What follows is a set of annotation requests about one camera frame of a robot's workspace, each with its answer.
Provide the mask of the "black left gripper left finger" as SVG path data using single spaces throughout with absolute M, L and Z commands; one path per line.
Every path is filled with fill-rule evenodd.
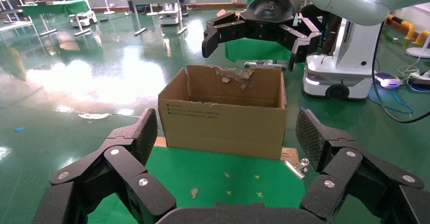
M 87 223 L 113 194 L 138 223 L 156 223 L 176 208 L 175 197 L 146 168 L 157 135 L 153 108 L 113 130 L 97 150 L 52 175 L 33 223 Z

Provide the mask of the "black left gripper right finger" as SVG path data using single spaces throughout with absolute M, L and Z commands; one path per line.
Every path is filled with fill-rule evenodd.
M 300 207 L 331 223 L 348 196 L 360 200 L 381 223 L 429 223 L 423 181 L 366 151 L 347 131 L 299 112 L 296 138 L 318 173 Z

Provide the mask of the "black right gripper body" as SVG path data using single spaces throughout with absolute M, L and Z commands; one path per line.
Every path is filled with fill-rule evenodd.
M 283 35 L 281 25 L 292 26 L 300 0 L 253 0 L 240 14 L 248 39 L 277 41 Z

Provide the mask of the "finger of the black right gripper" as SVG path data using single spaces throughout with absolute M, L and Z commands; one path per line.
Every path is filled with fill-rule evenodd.
M 208 58 L 220 43 L 244 38 L 245 32 L 245 21 L 240 20 L 234 12 L 207 21 L 201 46 L 202 56 Z
M 291 52 L 287 69 L 292 71 L 296 63 L 304 63 L 309 54 L 317 51 L 322 32 L 308 19 L 299 20 L 295 26 L 278 25 L 277 42 Z

